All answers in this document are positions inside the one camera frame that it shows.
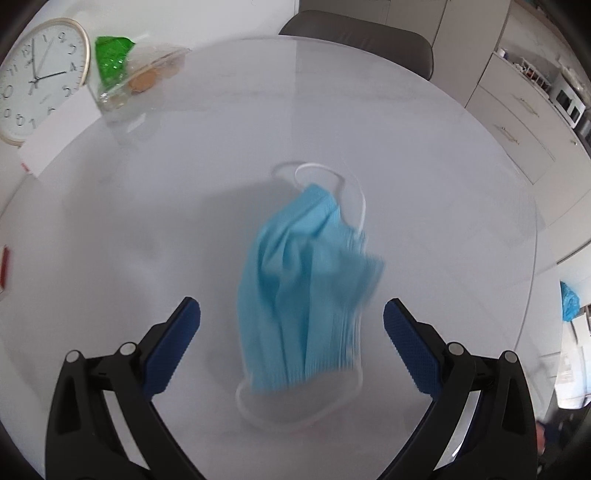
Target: cabinet drawer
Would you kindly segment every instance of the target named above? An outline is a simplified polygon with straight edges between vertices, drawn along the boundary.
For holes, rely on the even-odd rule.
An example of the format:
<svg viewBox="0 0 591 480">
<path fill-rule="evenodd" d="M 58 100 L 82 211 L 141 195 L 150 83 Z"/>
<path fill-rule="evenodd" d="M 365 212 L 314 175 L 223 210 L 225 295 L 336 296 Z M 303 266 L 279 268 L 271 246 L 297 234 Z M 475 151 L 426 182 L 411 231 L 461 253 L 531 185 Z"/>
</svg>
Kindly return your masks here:
<svg viewBox="0 0 591 480">
<path fill-rule="evenodd" d="M 584 153 L 550 101 L 508 61 L 493 55 L 479 85 L 521 120 L 555 159 Z"/>
<path fill-rule="evenodd" d="M 540 142 L 485 89 L 476 88 L 466 109 L 495 137 L 531 183 L 552 167 L 554 161 Z"/>
</svg>

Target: chair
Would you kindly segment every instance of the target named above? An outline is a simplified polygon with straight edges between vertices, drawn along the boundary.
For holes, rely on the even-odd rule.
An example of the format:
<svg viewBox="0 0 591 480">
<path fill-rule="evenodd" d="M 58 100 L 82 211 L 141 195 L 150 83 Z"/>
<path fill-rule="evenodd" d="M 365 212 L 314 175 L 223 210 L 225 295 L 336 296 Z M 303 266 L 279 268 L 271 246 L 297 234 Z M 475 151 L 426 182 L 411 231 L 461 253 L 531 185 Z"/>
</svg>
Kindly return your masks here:
<svg viewBox="0 0 591 480">
<path fill-rule="evenodd" d="M 431 45 L 415 32 L 343 15 L 306 10 L 289 20 L 279 35 L 340 43 L 393 61 L 426 80 L 433 75 Z"/>
</svg>

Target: mask ear loop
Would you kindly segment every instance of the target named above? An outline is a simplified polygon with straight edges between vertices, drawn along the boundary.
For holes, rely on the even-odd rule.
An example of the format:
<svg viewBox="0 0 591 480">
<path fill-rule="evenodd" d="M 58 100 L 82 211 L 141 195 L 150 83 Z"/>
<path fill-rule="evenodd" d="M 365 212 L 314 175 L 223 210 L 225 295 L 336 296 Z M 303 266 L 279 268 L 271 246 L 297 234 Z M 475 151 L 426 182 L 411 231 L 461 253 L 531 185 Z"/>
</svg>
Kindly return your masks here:
<svg viewBox="0 0 591 480">
<path fill-rule="evenodd" d="M 319 168 L 321 170 L 326 170 L 336 175 L 341 180 L 346 181 L 345 177 L 343 177 L 339 172 L 326 165 L 323 165 L 322 163 L 303 163 L 302 165 L 299 165 L 294 172 L 294 181 L 300 190 L 305 190 L 306 186 L 300 183 L 300 181 L 297 179 L 297 175 L 301 170 L 304 170 L 306 168 Z M 351 174 L 351 176 L 355 179 L 355 182 L 357 182 L 357 188 L 359 190 L 359 194 L 361 195 L 361 217 L 359 218 L 359 226 L 357 227 L 357 235 L 361 235 L 361 233 L 363 232 L 363 226 L 365 224 L 365 195 L 363 194 L 363 190 L 361 188 L 361 183 L 359 182 L 359 179 L 353 174 Z"/>
</svg>

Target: blue face mask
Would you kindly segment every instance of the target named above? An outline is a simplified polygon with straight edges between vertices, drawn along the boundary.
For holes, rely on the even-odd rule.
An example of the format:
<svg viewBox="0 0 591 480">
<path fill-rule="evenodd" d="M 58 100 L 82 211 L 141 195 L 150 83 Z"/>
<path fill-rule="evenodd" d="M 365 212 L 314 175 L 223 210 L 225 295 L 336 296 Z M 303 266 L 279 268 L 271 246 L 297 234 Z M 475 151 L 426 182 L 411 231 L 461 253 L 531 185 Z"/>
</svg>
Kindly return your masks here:
<svg viewBox="0 0 591 480">
<path fill-rule="evenodd" d="M 312 184 L 261 229 L 238 289 L 242 353 L 253 391 L 353 368 L 356 317 L 382 274 L 365 236 Z"/>
</svg>

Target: white cabinet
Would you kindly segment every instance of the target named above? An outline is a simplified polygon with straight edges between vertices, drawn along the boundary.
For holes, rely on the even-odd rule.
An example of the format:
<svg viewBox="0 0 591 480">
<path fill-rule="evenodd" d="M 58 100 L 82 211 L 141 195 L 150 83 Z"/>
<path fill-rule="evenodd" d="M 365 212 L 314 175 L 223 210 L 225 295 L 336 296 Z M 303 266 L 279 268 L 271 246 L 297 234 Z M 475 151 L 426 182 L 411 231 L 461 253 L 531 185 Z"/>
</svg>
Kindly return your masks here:
<svg viewBox="0 0 591 480">
<path fill-rule="evenodd" d="M 533 184 L 556 260 L 591 239 L 591 160 L 547 95 L 493 54 L 466 108 Z"/>
<path fill-rule="evenodd" d="M 559 240 L 561 234 L 553 224 L 591 189 L 589 156 L 546 95 L 508 61 L 494 54 L 479 86 L 505 105 L 555 161 L 535 182 L 532 192 L 549 226 L 554 253 L 559 259 L 572 251 L 572 241 L 569 238 Z"/>
<path fill-rule="evenodd" d="M 300 0 L 300 12 L 320 10 L 382 25 L 386 23 L 389 7 L 390 0 Z"/>
<path fill-rule="evenodd" d="M 447 2 L 433 43 L 431 81 L 466 106 L 495 51 L 510 0 Z"/>
<path fill-rule="evenodd" d="M 447 0 L 390 0 L 386 25 L 418 33 L 433 45 Z"/>
<path fill-rule="evenodd" d="M 554 164 L 527 127 L 485 89 L 476 88 L 466 109 L 496 138 L 532 184 Z"/>
</svg>

